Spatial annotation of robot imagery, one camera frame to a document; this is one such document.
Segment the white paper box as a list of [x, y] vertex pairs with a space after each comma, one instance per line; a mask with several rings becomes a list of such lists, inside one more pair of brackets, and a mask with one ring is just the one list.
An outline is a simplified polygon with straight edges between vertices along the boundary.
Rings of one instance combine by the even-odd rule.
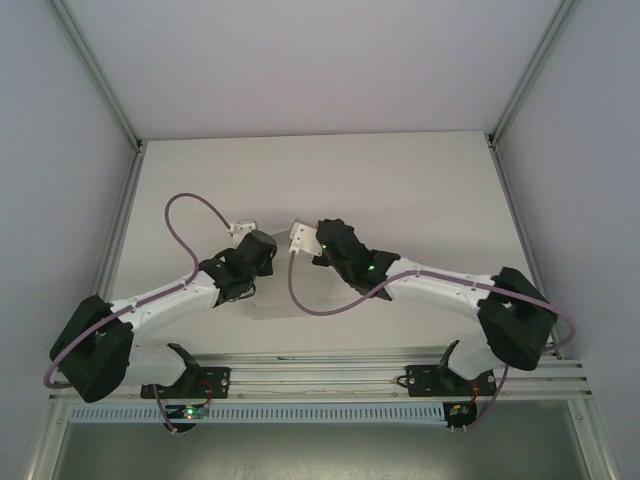
[[[307, 316], [289, 295], [289, 233], [281, 231], [272, 237], [278, 246], [272, 262], [274, 273], [257, 279], [256, 293], [245, 305], [245, 313], [253, 320]], [[307, 253], [300, 253], [295, 259], [293, 287], [296, 298], [311, 310], [333, 310], [355, 299], [349, 287], [332, 269], [313, 265], [312, 257]]]

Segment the circuit board with green light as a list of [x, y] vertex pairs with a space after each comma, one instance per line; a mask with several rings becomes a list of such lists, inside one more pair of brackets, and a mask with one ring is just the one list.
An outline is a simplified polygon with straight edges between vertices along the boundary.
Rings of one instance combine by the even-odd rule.
[[204, 404], [168, 404], [165, 413], [170, 420], [195, 420], [204, 418], [208, 414], [208, 407]]

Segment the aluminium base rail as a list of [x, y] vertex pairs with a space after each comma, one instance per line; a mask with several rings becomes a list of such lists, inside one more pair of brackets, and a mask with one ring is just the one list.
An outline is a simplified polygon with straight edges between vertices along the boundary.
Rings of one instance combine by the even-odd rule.
[[[396, 383], [410, 364], [435, 365], [435, 348], [354, 350], [329, 353], [210, 354], [195, 359], [206, 367], [228, 367], [229, 402], [386, 402], [411, 400]], [[534, 371], [511, 368], [500, 400], [590, 400], [580, 361], [545, 355]]]

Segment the left aluminium table side rail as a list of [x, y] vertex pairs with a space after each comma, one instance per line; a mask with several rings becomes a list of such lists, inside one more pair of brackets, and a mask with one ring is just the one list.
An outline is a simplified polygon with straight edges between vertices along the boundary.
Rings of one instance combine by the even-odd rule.
[[119, 192], [116, 207], [108, 229], [106, 243], [102, 251], [92, 290], [106, 299], [113, 285], [119, 259], [126, 236], [126, 230], [133, 207], [147, 142], [141, 141], [133, 150], [131, 162]]

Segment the aluminium table side rail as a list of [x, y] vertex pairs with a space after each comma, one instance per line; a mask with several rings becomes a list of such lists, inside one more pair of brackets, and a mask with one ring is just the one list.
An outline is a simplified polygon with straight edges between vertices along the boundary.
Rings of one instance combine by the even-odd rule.
[[141, 141], [133, 150], [131, 162], [119, 192], [116, 207], [108, 229], [106, 243], [102, 251], [92, 290], [106, 299], [113, 285], [119, 259], [126, 236], [126, 230], [133, 207], [147, 142]]
[[493, 144], [489, 144], [489, 150], [491, 152], [491, 156], [496, 168], [496, 173], [499, 177], [499, 180], [508, 204], [508, 208], [510, 210], [510, 213], [511, 213], [511, 216], [512, 216], [520, 243], [521, 243], [521, 247], [526, 259], [526, 263], [527, 263], [529, 272], [531, 274], [532, 282], [537, 287], [537, 289], [543, 295], [545, 295], [546, 292], [540, 282], [539, 269], [535, 259], [535, 255], [531, 246], [528, 233], [525, 228], [524, 219], [521, 215], [521, 211], [517, 203], [516, 195], [514, 193], [514, 189], [511, 184], [506, 166], [504, 164], [503, 159], [500, 156], [500, 152]]

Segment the right aluminium table side rail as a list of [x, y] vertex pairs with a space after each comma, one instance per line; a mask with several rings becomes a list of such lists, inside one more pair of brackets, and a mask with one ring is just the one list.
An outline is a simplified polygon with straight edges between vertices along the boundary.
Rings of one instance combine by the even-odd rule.
[[504, 164], [503, 159], [500, 156], [500, 152], [493, 144], [489, 144], [489, 150], [491, 152], [491, 156], [496, 168], [496, 173], [499, 177], [499, 180], [508, 204], [508, 208], [510, 210], [510, 213], [511, 213], [511, 216], [512, 216], [520, 243], [521, 243], [521, 247], [526, 259], [526, 263], [527, 263], [529, 272], [531, 274], [532, 282], [537, 287], [537, 289], [543, 295], [545, 295], [546, 292], [540, 282], [539, 269], [535, 259], [535, 255], [531, 246], [528, 233], [525, 228], [524, 219], [521, 215], [521, 211], [517, 203], [516, 195], [514, 193], [514, 189], [511, 184], [506, 166]]

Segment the left aluminium frame post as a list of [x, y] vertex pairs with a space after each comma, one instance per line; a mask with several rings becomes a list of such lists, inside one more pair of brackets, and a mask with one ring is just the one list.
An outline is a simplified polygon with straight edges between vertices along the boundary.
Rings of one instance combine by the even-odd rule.
[[67, 0], [44, 0], [44, 2], [50, 9], [61, 32], [69, 42], [71, 49], [83, 67], [90, 83], [99, 95], [117, 129], [126, 139], [132, 151], [139, 153], [142, 140], [125, 113], [88, 38], [83, 32], [79, 20], [76, 18]]

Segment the aluminium frame post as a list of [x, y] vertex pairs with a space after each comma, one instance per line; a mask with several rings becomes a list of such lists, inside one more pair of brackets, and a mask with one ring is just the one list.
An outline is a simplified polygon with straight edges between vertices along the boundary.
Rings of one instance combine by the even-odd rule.
[[547, 62], [562, 38], [570, 20], [581, 3], [582, 0], [559, 0], [513, 92], [509, 96], [493, 129], [488, 134], [489, 145], [493, 149], [497, 149], [508, 135], [513, 123], [516, 121], [532, 89], [536, 85]]
[[50, 9], [61, 32], [69, 42], [71, 49], [83, 67], [90, 83], [99, 95], [117, 129], [126, 139], [132, 151], [139, 153], [142, 140], [125, 113], [88, 38], [83, 32], [79, 20], [76, 18], [67, 0], [44, 0], [44, 2]]

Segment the aluminium frame leg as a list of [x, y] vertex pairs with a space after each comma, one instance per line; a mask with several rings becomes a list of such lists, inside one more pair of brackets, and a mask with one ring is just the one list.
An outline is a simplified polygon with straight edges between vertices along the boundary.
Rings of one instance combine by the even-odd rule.
[[53, 480], [68, 422], [68, 404], [50, 400], [37, 430], [25, 480]]
[[590, 480], [620, 480], [620, 473], [594, 400], [568, 400]]

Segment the right aluminium frame post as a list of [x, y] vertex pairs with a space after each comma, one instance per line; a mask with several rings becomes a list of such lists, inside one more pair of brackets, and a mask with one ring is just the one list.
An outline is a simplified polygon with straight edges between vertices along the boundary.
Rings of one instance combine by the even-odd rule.
[[582, 0], [559, 0], [513, 92], [509, 96], [493, 129], [488, 134], [489, 145], [493, 149], [497, 149], [508, 135], [513, 123], [516, 121], [532, 89], [536, 85], [547, 62], [562, 38], [570, 20], [581, 3]]

